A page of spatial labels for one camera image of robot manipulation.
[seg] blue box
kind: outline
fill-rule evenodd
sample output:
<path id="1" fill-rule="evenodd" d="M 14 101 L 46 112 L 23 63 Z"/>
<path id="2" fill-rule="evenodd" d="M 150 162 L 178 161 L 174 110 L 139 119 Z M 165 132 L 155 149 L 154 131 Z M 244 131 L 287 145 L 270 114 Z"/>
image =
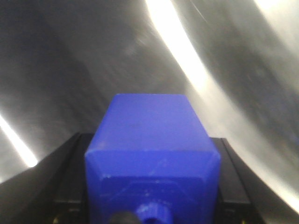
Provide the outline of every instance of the blue box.
<path id="1" fill-rule="evenodd" d="M 91 224 L 124 210 L 143 224 L 213 221 L 220 154 L 183 95 L 116 95 L 85 163 Z"/>

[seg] blue knob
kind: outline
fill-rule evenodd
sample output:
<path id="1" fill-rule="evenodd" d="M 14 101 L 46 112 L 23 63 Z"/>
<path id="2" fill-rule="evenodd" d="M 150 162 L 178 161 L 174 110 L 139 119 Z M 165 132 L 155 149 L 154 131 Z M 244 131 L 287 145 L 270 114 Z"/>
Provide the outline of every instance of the blue knob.
<path id="1" fill-rule="evenodd" d="M 142 224 L 173 224 L 168 207 L 160 203 L 142 204 L 136 210 Z"/>

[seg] curved metal wall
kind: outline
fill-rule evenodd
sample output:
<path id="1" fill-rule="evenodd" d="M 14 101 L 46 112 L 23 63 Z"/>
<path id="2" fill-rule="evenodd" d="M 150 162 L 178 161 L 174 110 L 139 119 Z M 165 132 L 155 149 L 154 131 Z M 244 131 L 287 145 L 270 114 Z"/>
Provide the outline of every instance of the curved metal wall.
<path id="1" fill-rule="evenodd" d="M 297 4 L 174 1 L 192 43 L 176 55 L 186 39 L 175 18 L 164 20 L 175 15 L 166 4 L 155 21 L 149 2 L 5 2 L 0 115 L 38 161 L 75 132 L 94 131 L 116 93 L 183 93 L 209 134 L 226 137 L 298 210 Z M 28 166 L 0 137 L 5 181 Z"/>

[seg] blue plastic part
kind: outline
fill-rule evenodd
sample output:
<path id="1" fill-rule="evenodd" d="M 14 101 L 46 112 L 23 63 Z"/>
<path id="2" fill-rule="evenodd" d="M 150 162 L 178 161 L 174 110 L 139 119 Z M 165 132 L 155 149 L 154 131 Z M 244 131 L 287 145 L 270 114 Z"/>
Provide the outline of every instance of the blue plastic part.
<path id="1" fill-rule="evenodd" d="M 220 155 L 183 95 L 116 95 L 85 163 L 91 224 L 122 210 L 143 224 L 212 223 Z"/>
<path id="2" fill-rule="evenodd" d="M 160 203 L 142 204 L 135 213 L 144 224 L 173 224 L 170 209 Z"/>

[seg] stainless steel surface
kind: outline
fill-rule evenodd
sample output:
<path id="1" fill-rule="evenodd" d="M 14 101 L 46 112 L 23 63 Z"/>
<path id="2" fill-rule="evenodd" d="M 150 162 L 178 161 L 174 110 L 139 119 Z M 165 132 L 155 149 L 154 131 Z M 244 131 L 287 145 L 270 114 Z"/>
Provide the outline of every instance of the stainless steel surface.
<path id="1" fill-rule="evenodd" d="M 166 0 L 3 1 L 0 115 L 40 160 L 94 131 L 116 93 L 184 93 L 299 212 L 298 3 L 173 5 L 180 20 Z M 27 166 L 1 142 L 4 181 Z"/>

